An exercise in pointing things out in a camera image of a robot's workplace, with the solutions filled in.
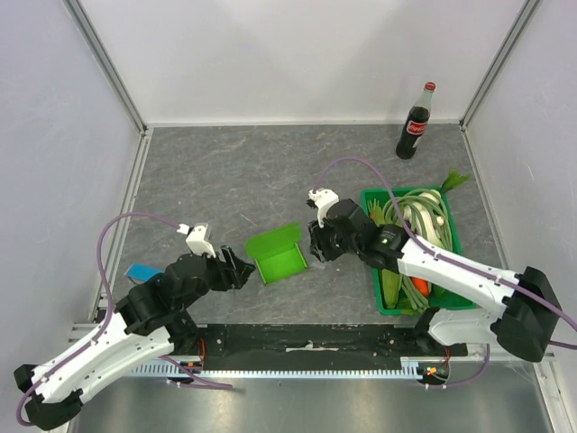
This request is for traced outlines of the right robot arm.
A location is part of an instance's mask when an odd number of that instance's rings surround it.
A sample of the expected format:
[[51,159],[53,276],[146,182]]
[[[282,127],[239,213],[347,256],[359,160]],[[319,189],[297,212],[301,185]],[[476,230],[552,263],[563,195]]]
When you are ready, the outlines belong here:
[[544,358],[561,307],[543,272],[501,270],[448,252],[400,226],[377,226],[353,200],[330,189],[309,192],[307,203],[317,212],[308,231],[310,251],[319,261],[354,254],[372,269],[417,277],[476,304],[465,311],[428,309],[412,335],[419,353],[488,344],[531,363]]

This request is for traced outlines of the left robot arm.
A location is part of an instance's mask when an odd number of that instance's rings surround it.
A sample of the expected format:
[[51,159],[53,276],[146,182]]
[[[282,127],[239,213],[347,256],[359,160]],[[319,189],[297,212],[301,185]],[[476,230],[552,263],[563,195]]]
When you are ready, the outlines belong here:
[[141,364],[197,347],[188,308],[210,291],[239,290],[256,268],[225,246],[216,256],[181,255],[164,272],[132,287],[102,322],[45,364],[14,371],[22,392],[16,418],[24,427],[58,428],[108,385]]

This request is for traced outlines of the small clear plastic scrap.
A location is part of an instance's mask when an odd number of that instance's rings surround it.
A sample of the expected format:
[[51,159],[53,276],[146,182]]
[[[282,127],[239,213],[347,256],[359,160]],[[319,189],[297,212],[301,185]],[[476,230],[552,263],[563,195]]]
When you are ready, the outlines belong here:
[[318,271],[324,271],[326,269],[328,269],[328,265],[326,263],[321,263],[321,262],[312,262],[310,264],[310,267],[314,270],[318,270]]

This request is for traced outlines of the green paper box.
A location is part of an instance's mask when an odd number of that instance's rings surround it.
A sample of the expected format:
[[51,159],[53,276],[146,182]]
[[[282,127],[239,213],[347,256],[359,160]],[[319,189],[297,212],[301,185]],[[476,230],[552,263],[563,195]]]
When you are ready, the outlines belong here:
[[285,280],[307,270],[301,252],[299,223],[290,223],[253,236],[245,242],[245,250],[253,259],[265,285]]

